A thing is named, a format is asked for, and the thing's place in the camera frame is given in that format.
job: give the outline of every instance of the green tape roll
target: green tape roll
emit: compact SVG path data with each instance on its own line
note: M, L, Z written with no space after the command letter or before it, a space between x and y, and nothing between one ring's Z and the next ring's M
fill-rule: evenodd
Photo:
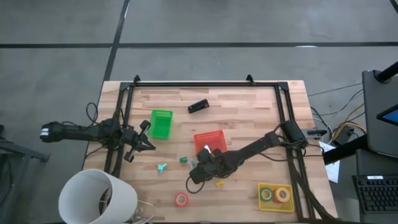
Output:
M260 188L260 198L264 202L270 202L274 198L274 193L268 187Z

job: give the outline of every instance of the wooden tabletop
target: wooden tabletop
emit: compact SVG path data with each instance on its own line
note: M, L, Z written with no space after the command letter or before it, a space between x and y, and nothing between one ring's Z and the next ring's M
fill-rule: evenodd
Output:
M288 81L294 115L300 128L314 128L310 103L303 81ZM99 99L98 121L112 117L116 107L120 82L104 82ZM257 184L290 184L287 162L273 162L262 156L254 156L244 163L233 175L224 179L219 188L212 179L203 190L190 194L185 181L190 171L188 164L179 162L180 157L195 158L193 135L222 129L228 150L238 150L272 131L279 123L275 90L271 87L144 87L135 88L129 124L140 131L142 120L150 120L153 109L174 112L169 139L149 141L157 149L135 153L132 163L123 160L120 179L131 184L138 199L154 204L156 210L153 222L274 222L296 221L295 213L265 212L259 210ZM206 98L210 107L189 114L187 106ZM88 153L98 148L90 143ZM265 151L275 159L285 159L285 149L275 147ZM320 154L317 147L308 147L307 155ZM86 159L84 169L103 169L106 150L98 151ZM162 174L157 165L167 163ZM322 157L306 157L310 188L319 202L330 214L337 217L328 177ZM198 185L191 183L190 189ZM189 197L186 207L177 207L174 198L185 192ZM307 217L304 195L301 203ZM154 209L144 207L144 217L153 214Z

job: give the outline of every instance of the red basket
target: red basket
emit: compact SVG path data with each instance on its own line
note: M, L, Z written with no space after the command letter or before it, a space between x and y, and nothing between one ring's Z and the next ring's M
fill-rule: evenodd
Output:
M226 151L226 144L223 130L201 133L193 136L197 154L207 145L211 151L219 149Z

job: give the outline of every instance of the keyboard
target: keyboard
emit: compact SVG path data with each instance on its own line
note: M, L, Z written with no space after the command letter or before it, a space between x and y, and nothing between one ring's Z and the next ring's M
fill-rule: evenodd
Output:
M353 176L363 213L398 213L398 175Z

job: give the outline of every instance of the gray floor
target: gray floor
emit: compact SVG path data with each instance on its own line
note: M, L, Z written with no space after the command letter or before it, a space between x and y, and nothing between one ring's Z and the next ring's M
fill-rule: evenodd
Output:
M0 1L0 44L111 43L123 0ZM398 14L388 0L135 0L121 42L372 42L395 41ZM0 49L0 123L6 137L51 153L33 162L13 223L59 222L65 182L81 169L86 142L40 142L42 124L88 124L85 105L97 102L110 49ZM308 94L361 82L363 70L384 69L397 47L262 49L119 49L111 80L305 80ZM340 109L361 86L310 97L320 113ZM335 127L363 102L355 99ZM364 118L356 120L365 125ZM341 163L332 184L339 216L357 220L349 173Z

